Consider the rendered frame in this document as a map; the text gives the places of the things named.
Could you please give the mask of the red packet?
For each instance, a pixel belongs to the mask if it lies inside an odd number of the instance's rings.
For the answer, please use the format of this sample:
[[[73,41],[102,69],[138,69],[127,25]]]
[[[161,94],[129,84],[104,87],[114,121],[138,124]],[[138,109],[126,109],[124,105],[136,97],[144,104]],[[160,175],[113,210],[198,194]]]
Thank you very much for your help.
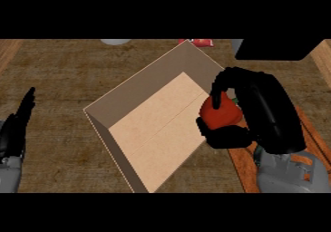
[[[211,39],[179,39],[179,43],[183,43],[188,41],[195,47],[211,47],[213,46],[213,40]]]

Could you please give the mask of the black appliance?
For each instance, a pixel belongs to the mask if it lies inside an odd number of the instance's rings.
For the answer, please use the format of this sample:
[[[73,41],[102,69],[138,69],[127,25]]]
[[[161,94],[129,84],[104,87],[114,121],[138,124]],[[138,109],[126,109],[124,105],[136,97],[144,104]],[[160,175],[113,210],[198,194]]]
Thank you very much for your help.
[[[322,39],[244,39],[238,60],[300,61]]]

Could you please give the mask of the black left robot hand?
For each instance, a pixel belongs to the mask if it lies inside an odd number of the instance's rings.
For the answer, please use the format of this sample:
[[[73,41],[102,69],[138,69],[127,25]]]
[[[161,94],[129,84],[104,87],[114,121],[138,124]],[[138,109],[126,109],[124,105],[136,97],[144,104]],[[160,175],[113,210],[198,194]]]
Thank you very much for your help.
[[[15,113],[11,113],[0,128],[0,164],[3,159],[20,157],[22,154],[25,143],[25,128],[31,117],[34,103],[36,88],[31,87],[25,93],[20,108]]]

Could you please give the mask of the grey upright object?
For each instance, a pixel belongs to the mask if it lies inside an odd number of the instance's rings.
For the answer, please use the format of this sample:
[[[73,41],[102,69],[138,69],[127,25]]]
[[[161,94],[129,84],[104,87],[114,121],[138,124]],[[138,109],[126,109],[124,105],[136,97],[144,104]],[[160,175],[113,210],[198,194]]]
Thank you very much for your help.
[[[232,43],[232,50],[234,50],[234,55],[237,56],[238,54],[238,49],[240,46],[242,44],[244,39],[231,39],[231,43]]]

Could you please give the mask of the brown wooden cutting board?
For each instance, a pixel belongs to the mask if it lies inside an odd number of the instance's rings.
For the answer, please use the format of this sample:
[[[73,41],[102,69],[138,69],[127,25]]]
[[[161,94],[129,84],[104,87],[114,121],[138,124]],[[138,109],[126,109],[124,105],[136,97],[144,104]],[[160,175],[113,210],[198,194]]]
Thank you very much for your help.
[[[322,162],[325,166],[325,170],[328,173],[328,181],[331,185],[331,149],[328,148],[324,139],[318,133],[318,131],[313,128],[313,125],[309,121],[309,118],[306,116],[306,113],[303,112],[302,108],[296,106],[296,112],[300,118],[300,124],[302,124],[302,130],[303,130],[303,136],[304,136],[304,142],[307,145],[306,152],[312,153],[319,161]],[[241,182],[242,189],[247,193],[257,193],[259,188],[256,184],[256,165],[253,162],[253,152],[256,149],[256,143],[253,143],[247,148],[244,149],[231,149],[228,151],[229,157],[232,159],[237,173],[238,173],[238,179]]]

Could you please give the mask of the grey round object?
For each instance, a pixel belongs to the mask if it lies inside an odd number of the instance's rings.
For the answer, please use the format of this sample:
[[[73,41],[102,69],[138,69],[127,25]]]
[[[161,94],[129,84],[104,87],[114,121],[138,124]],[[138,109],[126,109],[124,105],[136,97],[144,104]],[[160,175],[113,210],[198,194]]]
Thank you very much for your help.
[[[101,39],[101,42],[108,45],[121,45],[129,43],[130,39]]]

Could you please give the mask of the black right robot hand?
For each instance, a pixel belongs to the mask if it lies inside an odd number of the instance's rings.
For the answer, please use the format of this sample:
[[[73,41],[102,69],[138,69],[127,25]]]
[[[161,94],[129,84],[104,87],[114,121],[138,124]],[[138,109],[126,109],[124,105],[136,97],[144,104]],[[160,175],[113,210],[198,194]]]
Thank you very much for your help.
[[[195,123],[213,149],[247,148],[256,141],[271,154],[296,153],[306,148],[296,107],[272,74],[238,67],[219,72],[209,97],[213,109],[222,103],[222,92],[242,111],[237,125],[211,130],[201,117]]]

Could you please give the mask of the red bell pepper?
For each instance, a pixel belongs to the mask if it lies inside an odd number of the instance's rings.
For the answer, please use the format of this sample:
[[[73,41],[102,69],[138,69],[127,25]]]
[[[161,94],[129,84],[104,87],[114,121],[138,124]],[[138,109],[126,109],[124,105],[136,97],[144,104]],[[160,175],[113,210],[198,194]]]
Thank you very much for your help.
[[[201,105],[200,117],[211,130],[238,124],[242,119],[242,111],[225,92],[222,92],[222,103],[217,110],[213,109],[211,97],[207,97]]]

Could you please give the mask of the open cardboard box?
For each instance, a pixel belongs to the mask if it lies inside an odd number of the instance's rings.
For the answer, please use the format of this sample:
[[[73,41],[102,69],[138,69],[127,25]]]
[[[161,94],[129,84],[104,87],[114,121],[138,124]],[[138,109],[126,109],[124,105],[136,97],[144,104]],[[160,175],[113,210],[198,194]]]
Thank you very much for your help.
[[[195,118],[222,69],[182,42],[83,109],[135,192],[160,188],[206,140]]]

